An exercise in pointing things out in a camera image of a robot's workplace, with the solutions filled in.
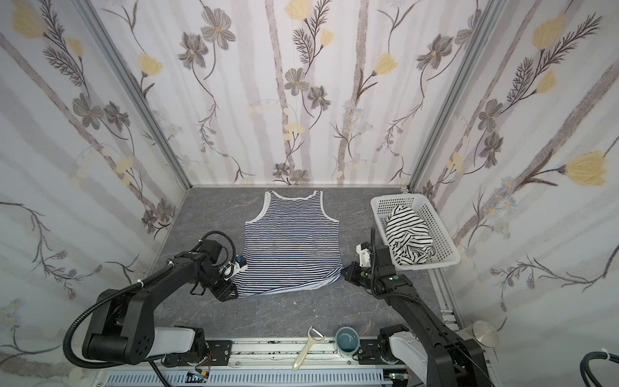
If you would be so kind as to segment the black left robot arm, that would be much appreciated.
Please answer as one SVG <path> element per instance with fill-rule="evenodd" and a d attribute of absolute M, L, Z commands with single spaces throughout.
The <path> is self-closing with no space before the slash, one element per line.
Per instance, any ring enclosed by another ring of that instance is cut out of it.
<path fill-rule="evenodd" d="M 217 263 L 221 255 L 233 259 L 216 240 L 204 240 L 195 249 L 177 254 L 161 270 L 123 290 L 101 293 L 86 313 L 90 323 L 82 345 L 82 358 L 105 367 L 139 364 L 158 356 L 188 354 L 203 356 L 198 329 L 157 327 L 158 306 L 187 284 L 190 293 L 202 296 L 209 290 L 225 302 L 238 297 L 235 284 L 224 278 Z"/>

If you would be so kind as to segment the blue white striped tank top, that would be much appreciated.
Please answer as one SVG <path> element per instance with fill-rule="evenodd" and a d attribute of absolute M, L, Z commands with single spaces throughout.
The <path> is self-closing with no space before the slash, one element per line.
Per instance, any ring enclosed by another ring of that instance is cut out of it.
<path fill-rule="evenodd" d="M 264 194 L 264 205 L 244 225 L 248 266 L 234 276 L 240 298 L 317 290 L 338 281 L 343 270 L 340 225 L 324 209 L 324 193 L 287 198 Z"/>

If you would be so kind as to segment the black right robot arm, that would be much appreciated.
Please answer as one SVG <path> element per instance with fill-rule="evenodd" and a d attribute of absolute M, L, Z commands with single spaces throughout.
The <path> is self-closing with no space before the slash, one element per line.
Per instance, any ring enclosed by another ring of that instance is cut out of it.
<path fill-rule="evenodd" d="M 461 338 L 427 306 L 413 282 L 397 273 L 387 246 L 362 243 L 357 254 L 343 271 L 345 280 L 385 301 L 405 322 L 380 329 L 375 340 L 362 340 L 356 361 L 405 364 L 425 386 L 493 385 L 482 347 Z"/>

